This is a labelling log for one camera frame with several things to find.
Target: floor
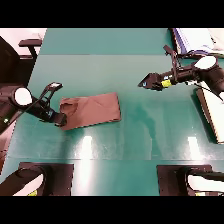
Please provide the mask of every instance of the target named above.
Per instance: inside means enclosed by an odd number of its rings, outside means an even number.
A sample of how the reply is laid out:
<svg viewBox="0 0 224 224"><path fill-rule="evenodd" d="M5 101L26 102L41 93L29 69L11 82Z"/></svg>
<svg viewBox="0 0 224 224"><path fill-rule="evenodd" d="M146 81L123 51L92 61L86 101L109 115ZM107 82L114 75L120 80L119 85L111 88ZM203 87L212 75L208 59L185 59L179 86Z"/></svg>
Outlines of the floor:
<svg viewBox="0 0 224 224"><path fill-rule="evenodd" d="M10 139L14 131L16 122L14 122L3 134L0 135L0 174L7 155Z"/></svg>

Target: folded brown towel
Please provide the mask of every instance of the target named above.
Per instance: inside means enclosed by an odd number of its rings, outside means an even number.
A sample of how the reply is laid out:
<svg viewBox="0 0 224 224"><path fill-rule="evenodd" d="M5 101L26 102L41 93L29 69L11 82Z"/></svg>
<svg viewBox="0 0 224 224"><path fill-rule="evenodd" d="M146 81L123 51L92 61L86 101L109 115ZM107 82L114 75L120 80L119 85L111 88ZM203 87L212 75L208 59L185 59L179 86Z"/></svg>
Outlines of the folded brown towel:
<svg viewBox="0 0 224 224"><path fill-rule="evenodd" d="M116 93L62 98L60 112L67 115L67 124L62 130L121 120Z"/></svg>

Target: stack of paper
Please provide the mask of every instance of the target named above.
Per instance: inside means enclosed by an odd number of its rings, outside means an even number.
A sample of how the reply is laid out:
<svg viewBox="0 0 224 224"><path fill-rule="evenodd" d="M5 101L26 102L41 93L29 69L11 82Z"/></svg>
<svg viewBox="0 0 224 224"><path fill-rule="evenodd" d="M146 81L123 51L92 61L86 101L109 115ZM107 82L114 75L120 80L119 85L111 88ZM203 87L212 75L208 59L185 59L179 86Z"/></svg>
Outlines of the stack of paper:
<svg viewBox="0 0 224 224"><path fill-rule="evenodd" d="M224 57L224 49L216 49L208 28L173 28L178 54L217 55Z"/></svg>
<svg viewBox="0 0 224 224"><path fill-rule="evenodd" d="M201 82L201 86L209 89L205 82ZM197 95L204 114L216 135L217 142L224 144L224 102L205 89L198 90ZM221 93L220 96L224 99L224 93Z"/></svg>

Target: folded cloth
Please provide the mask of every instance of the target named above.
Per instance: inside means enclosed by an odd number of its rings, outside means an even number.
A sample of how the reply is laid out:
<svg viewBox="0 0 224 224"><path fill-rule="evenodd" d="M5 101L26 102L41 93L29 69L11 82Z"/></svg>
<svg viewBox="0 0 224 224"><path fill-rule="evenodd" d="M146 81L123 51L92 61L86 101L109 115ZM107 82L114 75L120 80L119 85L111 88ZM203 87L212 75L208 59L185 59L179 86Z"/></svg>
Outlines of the folded cloth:
<svg viewBox="0 0 224 224"><path fill-rule="evenodd" d="M61 127L62 130L121 120L116 93L62 98L60 112L67 115L67 124Z"/></svg>

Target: robotic arm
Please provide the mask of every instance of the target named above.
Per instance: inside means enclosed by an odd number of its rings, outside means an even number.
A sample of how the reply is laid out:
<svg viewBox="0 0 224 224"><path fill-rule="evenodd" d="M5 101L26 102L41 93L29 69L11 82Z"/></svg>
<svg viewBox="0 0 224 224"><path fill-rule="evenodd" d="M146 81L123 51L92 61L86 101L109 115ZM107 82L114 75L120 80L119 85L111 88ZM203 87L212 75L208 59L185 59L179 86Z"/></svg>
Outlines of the robotic arm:
<svg viewBox="0 0 224 224"><path fill-rule="evenodd" d="M164 46L166 55L170 54L172 58L172 69L163 74L149 73L139 84L139 87L162 91L172 85L188 81L204 81L210 88L211 92L217 97L224 92L224 71L218 65L218 60L214 56L205 56L197 62L181 67L177 53Z"/></svg>
<svg viewBox="0 0 224 224"><path fill-rule="evenodd" d="M37 99L21 85L0 84L0 134L25 112L40 118L43 122L55 123L56 126L65 125L66 115L50 108L53 94L61 88L61 83L53 82L45 87Z"/></svg>

